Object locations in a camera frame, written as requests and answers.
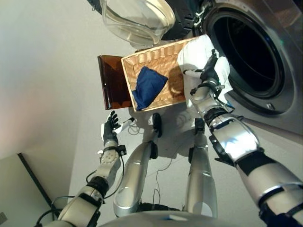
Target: white cloth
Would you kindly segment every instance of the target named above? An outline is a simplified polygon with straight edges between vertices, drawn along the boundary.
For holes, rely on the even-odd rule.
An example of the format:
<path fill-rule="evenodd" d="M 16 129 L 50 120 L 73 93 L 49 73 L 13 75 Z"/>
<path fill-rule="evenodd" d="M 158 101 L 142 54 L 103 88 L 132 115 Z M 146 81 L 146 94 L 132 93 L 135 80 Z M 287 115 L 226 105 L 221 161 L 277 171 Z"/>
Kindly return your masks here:
<path fill-rule="evenodd" d="M 179 52 L 177 58 L 181 71 L 184 72 L 185 70 L 203 69 L 208 59 L 212 56 L 213 49 L 214 45 L 208 35 L 199 36 L 198 38 L 188 42 Z M 223 89 L 219 95 L 219 99 L 223 102 L 227 102 L 224 95 L 232 90 L 232 87 L 228 81 L 230 67 L 227 59 L 225 57 L 220 57 L 214 67 L 214 70 L 218 74 L 221 85 L 225 86 L 225 89 Z M 196 76 L 183 74 L 183 82 L 184 95 L 188 110 L 193 118 L 198 118 L 200 116 L 197 113 L 197 110 L 193 107 L 189 98 L 190 91 L 201 83 L 200 76 L 198 74 L 196 74 Z"/>

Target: washing machine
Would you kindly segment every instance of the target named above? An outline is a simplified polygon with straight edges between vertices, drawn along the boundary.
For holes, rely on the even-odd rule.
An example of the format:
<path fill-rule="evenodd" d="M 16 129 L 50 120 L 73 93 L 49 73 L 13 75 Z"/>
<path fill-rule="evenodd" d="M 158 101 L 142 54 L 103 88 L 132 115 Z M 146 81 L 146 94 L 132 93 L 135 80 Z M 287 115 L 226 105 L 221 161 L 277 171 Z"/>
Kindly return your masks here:
<path fill-rule="evenodd" d="M 89 0 L 100 13 L 104 1 Z M 192 31 L 194 35 L 210 36 L 214 47 L 230 63 L 233 91 L 227 94 L 227 99 L 236 107 L 235 114 L 303 135 L 301 1 L 139 2 L 170 6 L 171 11 L 156 13 L 163 21 L 171 23 L 169 26 L 166 21 L 169 29 L 161 36 L 162 40 L 180 39 Z"/>

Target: blue cloth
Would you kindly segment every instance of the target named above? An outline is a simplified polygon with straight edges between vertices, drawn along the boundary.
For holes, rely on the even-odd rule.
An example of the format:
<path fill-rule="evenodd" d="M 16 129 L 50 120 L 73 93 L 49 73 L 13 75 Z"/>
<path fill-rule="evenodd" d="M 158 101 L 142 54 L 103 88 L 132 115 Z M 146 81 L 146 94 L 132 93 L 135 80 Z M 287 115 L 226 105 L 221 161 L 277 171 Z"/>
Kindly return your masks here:
<path fill-rule="evenodd" d="M 139 73 L 136 90 L 132 91 L 138 104 L 137 110 L 148 107 L 161 92 L 167 80 L 165 76 L 144 66 Z"/>

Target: black strap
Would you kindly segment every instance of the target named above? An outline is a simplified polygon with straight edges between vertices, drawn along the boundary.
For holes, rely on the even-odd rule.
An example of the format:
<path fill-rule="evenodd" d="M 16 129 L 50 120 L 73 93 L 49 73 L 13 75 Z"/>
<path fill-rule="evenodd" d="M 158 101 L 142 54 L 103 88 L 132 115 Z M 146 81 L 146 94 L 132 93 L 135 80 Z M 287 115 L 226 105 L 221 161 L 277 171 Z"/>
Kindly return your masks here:
<path fill-rule="evenodd" d="M 303 203 L 299 204 L 298 206 L 290 209 L 290 211 L 287 212 L 287 214 L 289 216 L 293 216 L 295 215 L 296 213 L 298 213 L 299 211 L 303 210 Z"/>

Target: black joint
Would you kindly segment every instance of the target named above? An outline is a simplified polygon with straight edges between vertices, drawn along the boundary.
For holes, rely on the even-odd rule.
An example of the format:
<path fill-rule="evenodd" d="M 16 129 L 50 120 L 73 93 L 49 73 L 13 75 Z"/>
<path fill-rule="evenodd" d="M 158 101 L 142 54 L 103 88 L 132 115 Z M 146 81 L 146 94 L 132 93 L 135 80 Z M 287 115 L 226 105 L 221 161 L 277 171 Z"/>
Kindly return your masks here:
<path fill-rule="evenodd" d="M 236 164 L 248 176 L 254 169 L 269 163 L 276 163 L 276 161 L 267 157 L 263 148 L 259 148 L 238 160 Z"/>
<path fill-rule="evenodd" d="M 188 162 L 191 163 L 191 160 L 193 159 L 193 153 L 194 153 L 194 148 L 190 148 L 188 152 Z"/>
<path fill-rule="evenodd" d="M 226 114 L 226 113 L 227 113 L 227 111 L 220 107 L 210 109 L 205 114 L 204 121 L 209 126 L 213 119 L 215 119 L 216 117 L 218 117 L 220 115 Z"/>
<path fill-rule="evenodd" d="M 179 209 L 168 207 L 165 205 L 161 204 L 152 204 L 152 203 L 140 203 L 137 212 L 142 212 L 142 211 L 150 211 L 150 210 L 176 210 L 180 211 Z"/>
<path fill-rule="evenodd" d="M 202 118 L 195 118 L 195 135 L 198 131 L 205 131 L 205 122 Z"/>
<path fill-rule="evenodd" d="M 151 143 L 151 156 L 150 158 L 156 159 L 158 157 L 158 146 L 153 141 L 150 141 Z"/>
<path fill-rule="evenodd" d="M 100 208 L 102 200 L 95 200 L 94 198 L 90 197 L 89 195 L 85 194 L 85 193 L 81 193 L 79 195 L 80 198 L 84 199 L 85 201 L 89 202 L 90 204 L 96 206 L 97 208 Z"/>
<path fill-rule="evenodd" d="M 119 154 L 119 156 L 126 155 L 126 147 L 125 145 L 118 146 L 118 149 L 116 150 Z"/>
<path fill-rule="evenodd" d="M 264 203 L 260 207 L 260 211 L 259 211 L 260 219 L 263 220 L 266 224 L 268 224 L 270 218 L 273 217 L 273 216 L 275 216 L 274 212 L 269 208 L 267 203 Z"/>
<path fill-rule="evenodd" d="M 123 156 L 126 155 L 126 147 L 125 145 L 120 145 L 118 147 L 107 147 L 103 149 L 103 153 L 108 151 L 108 150 L 115 150 L 116 152 L 118 152 L 119 156 Z"/>
<path fill-rule="evenodd" d="M 98 192 L 100 192 L 100 194 L 102 195 L 103 198 L 104 198 L 104 196 L 106 195 L 106 193 L 109 189 L 107 180 L 104 179 L 103 177 L 100 177 L 100 176 L 93 177 L 88 182 L 87 186 L 96 189 Z"/>

